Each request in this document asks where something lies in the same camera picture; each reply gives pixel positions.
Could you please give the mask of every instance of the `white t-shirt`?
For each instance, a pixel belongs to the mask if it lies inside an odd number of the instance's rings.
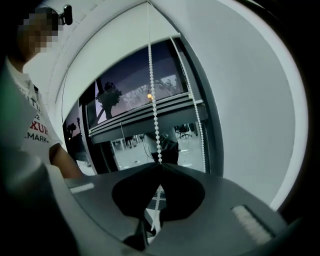
[[[36,115],[24,136],[21,150],[40,157],[45,164],[50,165],[49,149],[55,144],[61,144],[61,141],[50,122],[41,94],[35,91],[28,74],[17,71],[8,58],[5,62],[17,87],[36,109]]]

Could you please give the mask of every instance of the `ceiling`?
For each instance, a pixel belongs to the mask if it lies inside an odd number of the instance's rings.
[[[44,105],[55,105],[66,71],[86,42],[106,23],[144,0],[45,0],[39,6],[51,7],[59,14],[72,6],[73,23],[63,26],[58,41],[38,54],[24,68],[40,89]]]

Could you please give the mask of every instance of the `sky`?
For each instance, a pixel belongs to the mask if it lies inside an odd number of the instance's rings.
[[[154,80],[161,80],[163,83],[166,83],[169,79],[173,87],[176,88],[174,94],[183,93],[176,64],[165,41],[152,46],[152,63]],[[151,93],[148,49],[144,48],[139,50],[119,61],[104,72],[100,76],[100,79],[102,87],[104,87],[107,82],[111,82],[122,92],[119,103],[111,109],[113,117],[147,104],[149,102],[147,95]],[[97,96],[97,93],[98,87],[96,83],[95,96]],[[157,100],[172,96],[168,90],[160,90],[159,88],[155,89],[155,94]],[[77,122],[77,117],[79,117],[78,106],[79,103],[77,101],[66,118],[67,127],[72,123],[76,126],[76,130],[72,134],[73,137],[80,133]],[[95,107],[96,114],[98,115],[102,107],[97,100],[95,100]],[[104,113],[98,123],[105,120],[106,115]]]

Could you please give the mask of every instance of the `curved white wall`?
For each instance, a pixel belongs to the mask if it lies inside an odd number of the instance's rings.
[[[303,85],[289,52],[233,0],[152,2],[206,72],[221,123],[224,176],[277,209],[299,172],[308,130]]]

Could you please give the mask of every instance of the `white wall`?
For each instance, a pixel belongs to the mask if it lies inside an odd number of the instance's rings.
[[[154,8],[150,8],[150,38],[153,43],[179,34]],[[140,4],[114,18],[81,49],[69,67],[62,102],[66,119],[75,102],[105,70],[147,46],[147,4]]]
[[[301,78],[288,51],[251,11],[244,10],[254,19],[249,22],[231,9],[240,6],[233,0],[152,2],[186,37],[206,72],[221,123],[225,178],[267,204],[277,198],[271,204],[277,209],[300,169],[308,129]],[[277,46],[265,40],[266,32]],[[292,158],[298,160],[292,164]]]

